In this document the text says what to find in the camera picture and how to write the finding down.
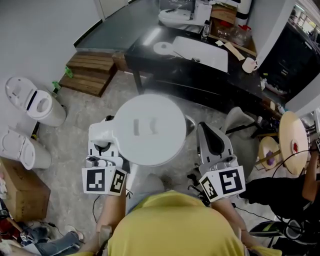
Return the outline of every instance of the cardboard box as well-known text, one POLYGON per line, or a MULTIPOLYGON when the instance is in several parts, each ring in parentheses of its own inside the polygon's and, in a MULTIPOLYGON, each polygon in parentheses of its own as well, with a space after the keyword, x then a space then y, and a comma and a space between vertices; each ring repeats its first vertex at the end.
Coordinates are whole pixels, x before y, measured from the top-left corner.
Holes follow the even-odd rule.
POLYGON ((231 24, 235 24, 237 15, 237 8, 228 4, 214 4, 212 5, 211 17, 231 24))
POLYGON ((47 215, 50 189, 33 170, 14 160, 0 158, 7 199, 4 203, 16 222, 42 220, 47 215))

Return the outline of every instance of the toilet lid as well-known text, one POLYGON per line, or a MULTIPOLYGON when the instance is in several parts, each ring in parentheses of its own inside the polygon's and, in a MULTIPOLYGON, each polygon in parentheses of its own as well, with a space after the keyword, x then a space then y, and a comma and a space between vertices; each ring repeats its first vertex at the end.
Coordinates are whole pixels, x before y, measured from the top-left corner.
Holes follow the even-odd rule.
POLYGON ((34 119, 39 119, 48 115, 53 106, 52 96, 44 91, 37 90, 32 103, 29 105, 28 115, 34 119))
POLYGON ((1 136, 0 150, 4 155, 19 160, 25 140, 23 135, 8 128, 1 136))
POLYGON ((31 170, 35 164, 35 160, 35 147, 31 141, 26 138, 25 143, 22 146, 20 161, 27 170, 31 170))
POLYGON ((156 166, 169 161, 186 138, 184 114, 164 96, 137 96, 121 106, 112 122, 120 153, 137 165, 156 166))
POLYGON ((37 87, 27 78, 11 77, 5 83, 5 93, 9 101, 19 110, 26 112, 37 87))

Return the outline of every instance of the floor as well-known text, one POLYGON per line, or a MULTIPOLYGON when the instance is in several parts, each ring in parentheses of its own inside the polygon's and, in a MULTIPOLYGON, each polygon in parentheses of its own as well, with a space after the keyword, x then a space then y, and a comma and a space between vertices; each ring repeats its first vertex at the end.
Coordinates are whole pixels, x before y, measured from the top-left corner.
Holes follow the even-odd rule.
POLYGON ((78 51, 126 51, 150 26, 158 24, 159 0, 136 0, 108 17, 79 45, 78 51))
MULTIPOLYGON (((59 92, 61 104, 67 108, 67 118, 58 128, 40 125, 40 142, 52 154, 52 165, 47 170, 35 170, 39 177, 51 189, 46 221, 58 226, 65 234, 64 227, 73 225, 82 231, 89 239, 95 229, 95 220, 92 214, 93 203, 97 198, 93 194, 83 192, 82 167, 88 154, 88 128, 90 124, 100 122, 107 115, 115 115, 122 104, 137 96, 133 75, 118 71, 101 98, 90 96, 81 92, 62 88, 59 92)), ((197 123, 204 121, 209 125, 220 128, 226 115, 199 104, 171 97, 184 114, 189 115, 197 123)), ((195 164, 200 162, 197 154, 196 134, 192 132, 186 143, 172 161, 158 167, 144 167, 138 170, 139 181, 148 173, 155 173, 161 177, 167 189, 176 185, 187 186, 186 174, 195 164)), ((278 176, 288 176, 285 168, 280 168, 278 176)), ((272 171, 254 169, 249 180, 271 176, 272 171)), ((269 219, 274 214, 269 206, 259 204, 246 204, 242 199, 232 198, 237 207, 256 213, 269 219)), ((102 209, 103 196, 95 204, 95 215, 98 217, 102 209)), ((264 221, 253 214, 239 210, 250 230, 258 223, 264 221)), ((57 230, 53 231, 56 237, 61 236, 57 230)))

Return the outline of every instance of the wooden step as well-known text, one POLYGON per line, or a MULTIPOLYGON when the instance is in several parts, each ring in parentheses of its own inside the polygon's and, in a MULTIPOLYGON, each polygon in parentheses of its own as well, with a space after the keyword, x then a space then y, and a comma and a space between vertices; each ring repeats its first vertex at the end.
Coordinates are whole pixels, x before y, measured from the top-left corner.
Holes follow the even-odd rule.
POLYGON ((74 74, 81 74, 81 71, 95 72, 112 75, 117 67, 110 53, 103 52, 81 52, 76 53, 66 64, 74 74))
POLYGON ((64 75, 59 84, 62 87, 101 97, 112 77, 113 75, 108 75, 106 78, 99 78, 75 73, 73 78, 64 75))

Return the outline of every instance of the black cable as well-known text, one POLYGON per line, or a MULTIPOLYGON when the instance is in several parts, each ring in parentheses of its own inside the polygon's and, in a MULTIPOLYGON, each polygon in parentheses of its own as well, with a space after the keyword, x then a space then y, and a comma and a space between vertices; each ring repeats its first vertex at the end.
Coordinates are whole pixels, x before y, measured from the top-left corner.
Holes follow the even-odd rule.
POLYGON ((31 227, 33 227, 33 225, 34 225, 35 223, 32 221, 32 225, 31 226, 29 226, 28 228, 30 229, 31 227))
POLYGON ((258 169, 258 167, 256 167, 255 165, 254 165, 254 167, 255 167, 258 171, 261 171, 261 170, 266 169, 265 167, 263 167, 263 168, 261 168, 261 169, 258 169))
POLYGON ((273 173, 273 175, 272 175, 272 178, 275 176, 275 174, 276 174, 277 170, 279 169, 279 167, 282 166, 289 158, 291 158, 291 157, 293 157, 293 156, 295 156, 295 155, 297 155, 297 154, 299 154, 299 153, 308 152, 308 151, 310 151, 310 152, 312 152, 312 151, 317 151, 317 149, 314 149, 314 150, 313 150, 313 149, 302 150, 302 151, 300 151, 300 152, 297 152, 297 153, 294 153, 294 154, 290 155, 289 157, 287 157, 287 158, 275 169, 275 171, 274 171, 274 173, 273 173))
POLYGON ((269 218, 266 218, 266 217, 263 217, 263 216, 260 216, 260 215, 258 215, 258 214, 255 214, 254 212, 250 212, 250 211, 247 211, 247 210, 245 210, 245 209, 241 209, 241 208, 239 208, 239 207, 237 207, 237 206, 236 206, 235 208, 237 208, 237 209, 239 209, 239 210, 241 210, 241 211, 245 211, 245 212, 247 212, 248 214, 253 214, 253 215, 257 216, 257 217, 263 218, 263 219, 265 219, 265 220, 267 220, 267 221, 274 222, 274 220, 269 219, 269 218))
POLYGON ((60 235, 64 237, 64 235, 60 232, 59 228, 55 224, 53 224, 52 222, 40 221, 40 223, 48 224, 50 227, 56 228, 58 230, 58 232, 60 233, 60 235))
POLYGON ((92 207, 92 214, 93 214, 95 223, 98 223, 98 222, 97 222, 97 219, 96 219, 96 216, 95 216, 95 203, 96 203, 96 201, 98 200, 99 197, 100 197, 100 195, 98 195, 98 197, 94 200, 94 202, 93 202, 93 207, 92 207))

